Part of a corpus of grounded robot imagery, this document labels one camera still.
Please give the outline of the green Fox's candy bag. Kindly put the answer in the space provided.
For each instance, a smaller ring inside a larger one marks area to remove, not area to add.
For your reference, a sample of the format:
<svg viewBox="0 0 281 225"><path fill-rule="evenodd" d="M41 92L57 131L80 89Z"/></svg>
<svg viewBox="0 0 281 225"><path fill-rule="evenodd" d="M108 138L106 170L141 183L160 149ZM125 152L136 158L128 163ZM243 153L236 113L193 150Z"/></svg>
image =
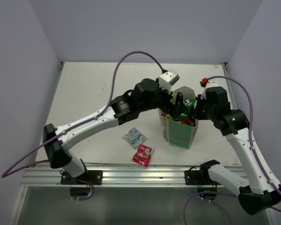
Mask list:
<svg viewBox="0 0 281 225"><path fill-rule="evenodd" d="M190 118L193 119L193 115L194 115L194 108L196 106L196 100L195 99L186 99L183 100L185 106L187 107L187 111L185 111L183 114L181 114L177 119L174 119L172 117L172 111L173 111L173 107L171 107L169 112L164 112L164 116L168 117L170 120L182 120L182 119L186 119L186 118Z"/></svg>

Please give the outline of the green paper bag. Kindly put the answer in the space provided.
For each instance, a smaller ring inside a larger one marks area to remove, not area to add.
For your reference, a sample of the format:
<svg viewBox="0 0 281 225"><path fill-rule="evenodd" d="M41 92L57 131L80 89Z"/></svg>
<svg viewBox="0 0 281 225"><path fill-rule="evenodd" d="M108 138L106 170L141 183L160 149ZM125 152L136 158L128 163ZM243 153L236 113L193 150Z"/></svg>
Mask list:
<svg viewBox="0 0 281 225"><path fill-rule="evenodd" d="M173 92L173 100L176 100L176 95L178 92L183 94L183 100L195 99L195 92L193 89L183 86ZM189 149L197 132L198 120L193 117L192 120L196 122L195 127L191 127L185 124L181 124L178 120L170 120L168 117L164 116L164 112L159 110L159 118L161 121L164 139L171 146Z"/></svg>

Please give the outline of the orange candy bag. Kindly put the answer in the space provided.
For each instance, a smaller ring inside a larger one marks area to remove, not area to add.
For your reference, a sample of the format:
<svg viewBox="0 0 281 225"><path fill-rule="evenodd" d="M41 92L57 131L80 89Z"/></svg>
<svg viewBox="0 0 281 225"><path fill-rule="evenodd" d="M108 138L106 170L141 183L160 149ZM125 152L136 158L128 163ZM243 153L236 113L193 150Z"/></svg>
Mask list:
<svg viewBox="0 0 281 225"><path fill-rule="evenodd" d="M191 127L196 126L196 122L190 118L182 119L182 120L179 120L178 122L180 122L181 124L191 126Z"/></svg>

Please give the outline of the small grey snack packet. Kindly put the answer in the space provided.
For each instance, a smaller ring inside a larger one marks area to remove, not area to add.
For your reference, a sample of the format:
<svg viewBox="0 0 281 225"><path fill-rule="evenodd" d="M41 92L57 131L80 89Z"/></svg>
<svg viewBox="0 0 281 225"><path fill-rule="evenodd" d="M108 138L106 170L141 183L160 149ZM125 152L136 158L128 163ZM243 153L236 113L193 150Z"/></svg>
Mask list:
<svg viewBox="0 0 281 225"><path fill-rule="evenodd" d="M136 128L130 129L122 138L135 150L147 139L147 137Z"/></svg>

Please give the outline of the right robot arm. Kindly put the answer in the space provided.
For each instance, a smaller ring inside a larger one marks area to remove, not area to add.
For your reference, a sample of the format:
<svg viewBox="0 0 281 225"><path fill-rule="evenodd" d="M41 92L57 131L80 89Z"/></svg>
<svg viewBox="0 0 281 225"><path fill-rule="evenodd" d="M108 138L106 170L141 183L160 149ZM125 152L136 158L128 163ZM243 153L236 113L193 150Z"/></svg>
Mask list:
<svg viewBox="0 0 281 225"><path fill-rule="evenodd" d="M226 90L221 86L205 87L197 97L196 117L211 120L236 152L246 179L210 160L200 165L201 182L215 181L234 193L242 208L255 215L281 202L281 182L272 173L257 144L253 141L245 113L232 110Z"/></svg>

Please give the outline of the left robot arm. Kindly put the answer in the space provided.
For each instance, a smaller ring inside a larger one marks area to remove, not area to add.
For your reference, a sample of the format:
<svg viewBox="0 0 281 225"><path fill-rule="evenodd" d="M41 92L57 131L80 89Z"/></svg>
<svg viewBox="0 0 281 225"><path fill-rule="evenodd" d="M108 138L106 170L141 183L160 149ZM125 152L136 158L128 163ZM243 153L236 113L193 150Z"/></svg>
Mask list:
<svg viewBox="0 0 281 225"><path fill-rule="evenodd" d="M144 79L134 89L85 118L59 127L47 124L43 131L43 143L51 168L62 168L77 184L85 183L88 172L83 161L70 152L73 146L105 129L135 120L140 113L149 110L159 108L177 117L187 108L182 93L177 94L175 103L171 102L172 98L171 90L163 90L157 80Z"/></svg>

